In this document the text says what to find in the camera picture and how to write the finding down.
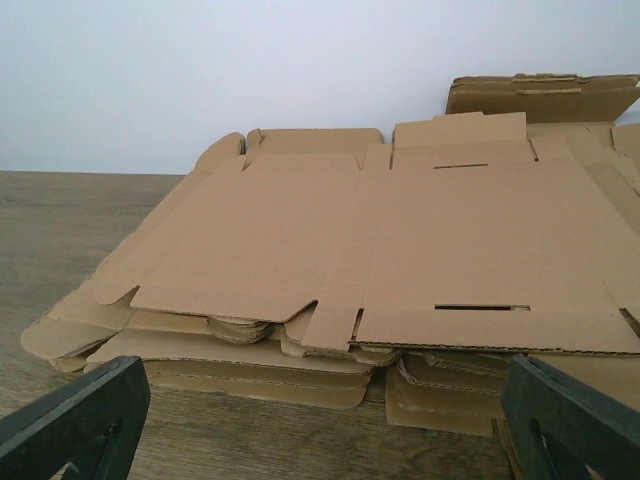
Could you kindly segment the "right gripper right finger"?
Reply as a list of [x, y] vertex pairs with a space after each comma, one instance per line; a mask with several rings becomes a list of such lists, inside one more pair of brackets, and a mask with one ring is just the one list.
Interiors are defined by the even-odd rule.
[[639, 477], [639, 412], [530, 356], [511, 361], [501, 397], [526, 479]]

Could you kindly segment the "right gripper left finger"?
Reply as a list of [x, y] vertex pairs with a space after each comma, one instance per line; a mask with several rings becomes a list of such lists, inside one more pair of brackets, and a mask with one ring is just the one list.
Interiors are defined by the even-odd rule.
[[106, 362], [1, 419], [1, 477], [126, 479], [150, 398], [140, 358]]

